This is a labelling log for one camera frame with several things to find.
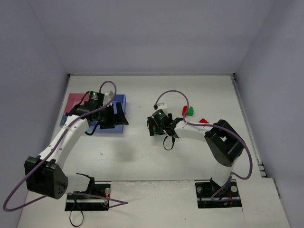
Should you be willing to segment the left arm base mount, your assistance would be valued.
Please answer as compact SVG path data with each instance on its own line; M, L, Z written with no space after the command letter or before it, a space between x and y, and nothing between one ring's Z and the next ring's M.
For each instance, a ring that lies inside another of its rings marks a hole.
M108 198L111 192L111 183L95 182L92 194ZM65 211L108 211L109 200L83 195L67 194Z

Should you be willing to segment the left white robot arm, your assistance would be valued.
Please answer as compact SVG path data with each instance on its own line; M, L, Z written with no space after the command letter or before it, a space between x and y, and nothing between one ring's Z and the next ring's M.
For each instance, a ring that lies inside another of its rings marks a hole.
M95 179L87 174L66 176L63 167L69 153L79 140L95 124L101 129L128 125L120 102L115 105L113 91L87 92L88 100L81 100L66 113L66 122L50 145L37 157L25 161L27 189L37 194L59 199L64 194L82 192L87 196L95 192Z

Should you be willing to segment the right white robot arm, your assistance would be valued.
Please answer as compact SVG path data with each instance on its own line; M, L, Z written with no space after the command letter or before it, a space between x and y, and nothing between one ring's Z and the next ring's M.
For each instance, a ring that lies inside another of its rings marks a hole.
M162 109L157 110L147 118L150 136L166 135L176 139L187 138L207 143L217 164L210 184L214 190L222 187L229 179L234 164L242 154L244 146L236 137L237 133L225 120L219 120L214 127L193 126L182 118L173 119Z

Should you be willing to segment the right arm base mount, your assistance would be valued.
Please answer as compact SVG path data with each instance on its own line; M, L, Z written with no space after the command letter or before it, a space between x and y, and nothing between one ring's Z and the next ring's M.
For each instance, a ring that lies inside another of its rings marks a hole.
M219 189L219 186L211 183L209 180L195 182L198 208L226 209L242 207L236 180L232 179L224 189L214 196L214 193Z

